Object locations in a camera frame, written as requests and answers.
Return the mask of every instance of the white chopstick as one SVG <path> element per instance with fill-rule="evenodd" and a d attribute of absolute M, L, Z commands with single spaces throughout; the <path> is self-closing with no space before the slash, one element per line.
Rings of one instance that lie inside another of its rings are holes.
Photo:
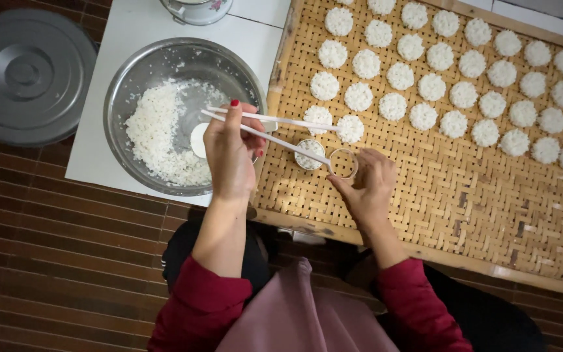
<path fill-rule="evenodd" d="M 201 113 L 204 113 L 205 115 L 210 116 L 210 117 L 212 117 L 212 118 L 215 118 L 215 119 L 217 119 L 217 120 L 219 120 L 219 121 L 225 122 L 225 118 L 224 118 L 224 117 L 218 116 L 218 115 L 213 114 L 213 113 L 211 113 L 211 112 L 209 112 L 209 111 L 201 110 Z M 249 127 L 249 126 L 240 125 L 240 129 L 243 130 L 243 131 L 247 131 L 247 132 L 249 132 L 249 133 L 252 133 L 252 134 L 254 134 L 254 135 L 258 136 L 258 137 L 262 137 L 263 139 L 266 139 L 266 140 L 270 140 L 270 141 L 272 141 L 272 142 L 275 142 L 275 143 L 277 143 L 277 144 L 279 144 L 279 145 L 283 145 L 284 147 L 286 147 L 286 148 L 288 148 L 288 149 L 292 149 L 292 150 L 294 150 L 295 152 L 297 152 L 297 153 L 299 153 L 299 154 L 301 154 L 301 155 L 305 155 L 305 156 L 309 157 L 310 159 L 316 160 L 317 162 L 321 162 L 321 163 L 327 165 L 327 169 L 329 170 L 329 172 L 333 173 L 333 170 L 332 170 L 332 161 L 329 160 L 329 159 L 327 159 L 327 158 L 325 158 L 324 156 L 320 156 L 320 155 L 318 155 L 318 154 L 316 154 L 316 153 L 313 153 L 313 152 L 311 152 L 311 151 L 309 151 L 309 150 L 306 150 L 306 149 L 303 149 L 303 148 L 301 148 L 301 147 L 297 147 L 296 145 L 290 144 L 290 143 L 288 143 L 287 141 L 283 141 L 283 140 L 277 139 L 277 138 L 275 138 L 275 137 L 273 137 L 273 136 L 267 135 L 266 133 L 263 133 L 263 132 L 254 130 L 253 128 L 251 128 L 251 127 Z"/>
<path fill-rule="evenodd" d="M 208 110 L 214 111 L 217 113 L 227 113 L 227 109 L 215 108 L 215 107 L 207 107 Z M 322 124 L 315 124 L 313 122 L 306 122 L 306 121 L 297 121 L 290 118 L 281 118 L 281 117 L 273 117 L 273 116 L 266 116 L 266 115 L 259 115 L 256 113 L 245 113 L 243 112 L 244 117 L 251 117 L 257 118 L 258 120 L 264 121 L 273 121 L 273 122 L 280 122 L 282 124 L 293 124 L 297 126 L 303 127 L 310 127 L 310 128 L 320 128 L 321 130 L 327 131 L 342 131 L 342 127 L 332 126 L 332 125 L 322 125 Z"/>

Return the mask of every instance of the stainless steel bowl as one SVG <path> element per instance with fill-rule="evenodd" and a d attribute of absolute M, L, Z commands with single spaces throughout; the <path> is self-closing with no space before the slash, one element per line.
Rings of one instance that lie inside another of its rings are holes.
<path fill-rule="evenodd" d="M 267 113 L 264 91 L 258 78 L 247 64 L 227 48 L 204 39 L 181 37 L 150 44 L 132 55 L 115 74 L 103 113 L 103 126 L 108 145 L 119 164 L 134 179 L 158 192 L 172 196 L 201 196 L 212 192 L 211 185 L 178 187 L 167 185 L 159 177 L 149 175 L 145 163 L 134 160 L 133 144 L 123 123 L 134 114 L 137 101 L 148 88 L 161 85 L 168 79 L 176 83 L 197 80 L 209 83 L 224 96 L 210 101 L 206 96 L 188 88 L 188 99 L 183 99 L 188 111 L 179 120 L 173 146 L 177 152 L 190 149 L 190 133 L 209 118 L 199 112 L 206 103 L 220 105 L 229 99 L 239 99 Z"/>

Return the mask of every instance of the red sweater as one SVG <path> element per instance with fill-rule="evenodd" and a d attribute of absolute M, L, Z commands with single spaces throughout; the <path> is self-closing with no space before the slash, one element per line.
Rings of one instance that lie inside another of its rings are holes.
<path fill-rule="evenodd" d="M 388 333 L 401 351 L 472 352 L 472 347 L 427 281 L 420 260 L 408 259 L 377 278 L 388 308 Z M 158 313 L 148 351 L 212 352 L 251 296 L 246 279 L 220 277 L 189 257 Z"/>

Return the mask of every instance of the black pants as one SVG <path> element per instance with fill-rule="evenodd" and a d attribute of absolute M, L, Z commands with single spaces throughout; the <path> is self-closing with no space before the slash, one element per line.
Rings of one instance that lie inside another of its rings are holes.
<path fill-rule="evenodd" d="M 180 267 L 192 251 L 201 220 L 189 220 L 177 229 L 164 254 L 163 276 L 173 287 Z M 255 240 L 255 226 L 247 225 L 242 278 L 251 281 L 253 295 L 270 279 L 267 262 Z M 425 266 L 425 274 L 434 292 L 457 321 L 465 338 L 476 352 L 545 352 L 546 344 L 536 324 L 513 304 L 460 284 L 441 272 Z"/>

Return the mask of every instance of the woman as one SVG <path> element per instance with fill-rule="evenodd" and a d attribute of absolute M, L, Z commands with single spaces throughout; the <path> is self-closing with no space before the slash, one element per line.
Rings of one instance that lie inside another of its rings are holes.
<path fill-rule="evenodd" d="M 327 179 L 374 252 L 387 316 L 378 323 L 364 304 L 310 287 L 305 259 L 269 279 L 246 221 L 255 187 L 252 156 L 262 156 L 265 141 L 239 125 L 263 127 L 241 117 L 243 109 L 256 112 L 233 100 L 226 122 L 213 120 L 205 133 L 212 201 L 202 222 L 185 223 L 169 242 L 163 262 L 171 295 L 158 313 L 148 350 L 472 351 L 422 262 L 409 258 L 397 239 L 387 217 L 395 164 L 376 150 L 358 154 L 353 187 L 334 175 Z"/>

